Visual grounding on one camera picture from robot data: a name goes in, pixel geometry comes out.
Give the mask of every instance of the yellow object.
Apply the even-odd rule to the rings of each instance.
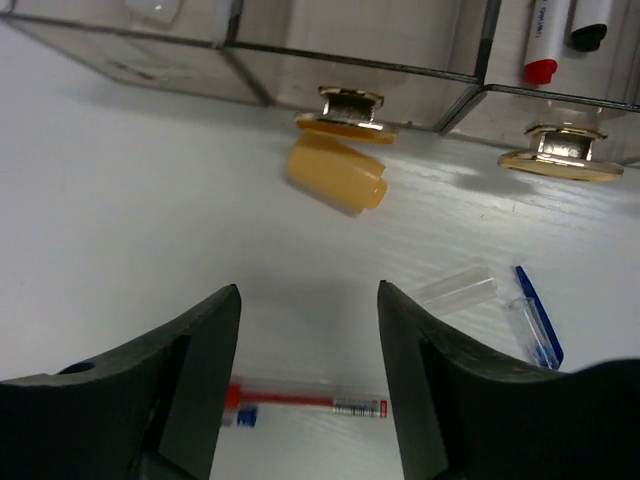
[[[328,121],[322,115],[313,113],[298,114],[296,116],[296,124],[302,130],[308,130],[318,135],[330,135],[347,140],[381,145],[391,145],[398,136],[397,128],[381,123],[364,121],[349,123],[347,120]]]
[[[498,159],[498,165],[502,168],[546,177],[594,183],[612,182],[618,180],[624,173],[624,167],[615,163],[563,158],[529,150],[505,153]]]
[[[387,192],[383,172],[375,158],[310,132],[302,133],[287,164],[295,183],[355,213],[380,204]]]

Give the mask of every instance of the drawer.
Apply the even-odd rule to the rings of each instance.
[[[11,26],[117,81],[264,104],[219,48],[233,0],[14,0]],[[155,18],[155,7],[178,7]]]
[[[499,2],[244,0],[228,48],[274,104],[321,111],[326,87],[384,99],[376,119],[440,130],[479,87]]]
[[[502,2],[484,85],[444,131],[529,153],[580,151],[591,160],[616,164],[640,156],[635,135],[640,122],[640,2],[615,0],[600,48],[580,53],[563,45],[552,82],[538,87],[523,79],[533,4]],[[575,2],[569,10],[567,39],[574,9]],[[560,135],[553,138],[557,145],[545,147],[540,128],[543,135]]]

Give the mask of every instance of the red marker cap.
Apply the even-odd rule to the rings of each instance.
[[[550,58],[538,60],[524,66],[524,77],[531,85],[547,85],[558,70],[558,62]]]

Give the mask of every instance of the clear plastic tube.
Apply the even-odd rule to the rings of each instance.
[[[496,298],[496,280],[488,267],[477,266],[418,290],[414,300],[436,317]]]
[[[535,301],[532,298],[518,298],[507,306],[506,313],[518,340],[529,353],[533,363],[557,370],[560,362],[542,326]]]

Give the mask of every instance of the gold drawer handle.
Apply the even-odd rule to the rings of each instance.
[[[322,113],[299,113],[298,127],[320,135],[391,144],[398,129],[374,121],[375,112],[384,104],[384,97],[365,90],[323,86],[318,89],[325,98]]]
[[[620,178],[624,167],[592,159],[593,144],[607,136],[596,130],[554,125],[536,125],[528,150],[500,156],[498,165],[520,172],[584,182],[611,182]]]

